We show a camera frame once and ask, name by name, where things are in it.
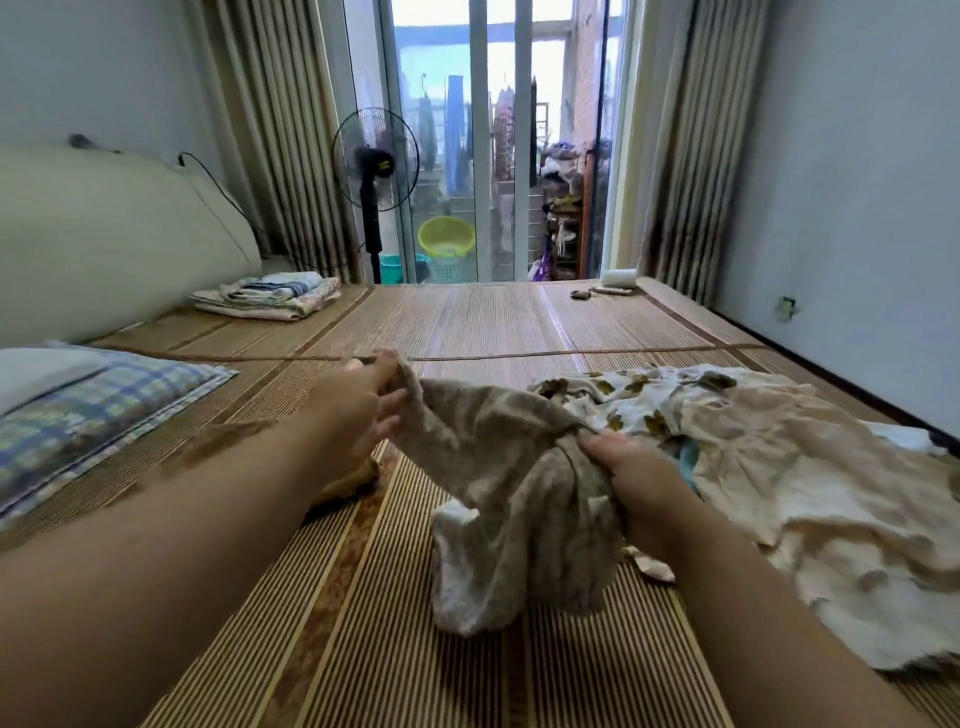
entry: bamboo mat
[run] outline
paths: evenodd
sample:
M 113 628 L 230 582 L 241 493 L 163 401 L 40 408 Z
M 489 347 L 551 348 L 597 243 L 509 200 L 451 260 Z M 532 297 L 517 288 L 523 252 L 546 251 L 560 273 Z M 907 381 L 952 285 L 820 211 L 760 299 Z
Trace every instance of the bamboo mat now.
M 631 298 L 586 302 L 569 298 L 582 281 L 356 287 L 293 324 L 177 311 L 114 333 L 97 344 L 223 357 L 240 374 L 0 533 L 0 547 L 121 497 L 206 426 L 293 412 L 332 359 L 381 347 L 429 359 L 415 362 L 423 376 L 515 387 L 644 363 L 746 366 L 885 421 L 666 286 L 641 284 Z M 445 496 L 393 448 L 375 455 L 373 495 L 298 532 L 145 726 L 731 725 L 676 593 L 630 563 L 593 618 L 537 607 L 499 634 L 435 630 L 429 524 Z M 955 676 L 895 682 L 938 725 L 960 725 Z

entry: brick wall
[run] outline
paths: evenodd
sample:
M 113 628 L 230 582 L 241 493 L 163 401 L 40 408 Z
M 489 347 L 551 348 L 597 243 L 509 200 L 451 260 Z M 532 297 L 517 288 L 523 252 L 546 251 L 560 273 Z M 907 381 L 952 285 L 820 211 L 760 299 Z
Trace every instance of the brick wall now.
M 573 138 L 582 148 L 596 137 L 597 99 L 600 96 L 600 44 L 604 0 L 578 0 L 574 65 Z

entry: standing fan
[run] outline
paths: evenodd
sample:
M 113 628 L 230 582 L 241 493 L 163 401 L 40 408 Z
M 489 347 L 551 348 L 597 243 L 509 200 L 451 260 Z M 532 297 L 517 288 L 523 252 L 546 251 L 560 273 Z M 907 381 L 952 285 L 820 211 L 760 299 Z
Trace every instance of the standing fan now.
M 386 109 L 352 113 L 333 139 L 334 176 L 340 191 L 363 216 L 364 245 L 373 282 L 380 282 L 378 214 L 403 203 L 420 175 L 420 150 L 410 127 Z

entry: headboard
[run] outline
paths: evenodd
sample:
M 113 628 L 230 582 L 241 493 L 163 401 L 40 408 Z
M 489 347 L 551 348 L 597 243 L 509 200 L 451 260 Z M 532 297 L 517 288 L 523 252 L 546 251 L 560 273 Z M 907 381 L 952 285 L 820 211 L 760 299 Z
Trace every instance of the headboard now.
M 83 341 L 259 271 L 250 227 L 206 177 L 0 146 L 0 347 Z

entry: curtain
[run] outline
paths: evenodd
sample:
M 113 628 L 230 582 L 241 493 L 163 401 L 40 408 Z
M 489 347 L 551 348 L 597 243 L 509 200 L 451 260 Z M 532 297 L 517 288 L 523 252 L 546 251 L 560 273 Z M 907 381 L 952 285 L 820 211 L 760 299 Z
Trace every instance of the curtain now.
M 357 282 L 354 231 L 333 175 L 337 117 L 316 0 L 202 1 L 228 144 L 280 248 L 271 252 Z
M 712 304 L 771 0 L 696 0 L 641 272 Z

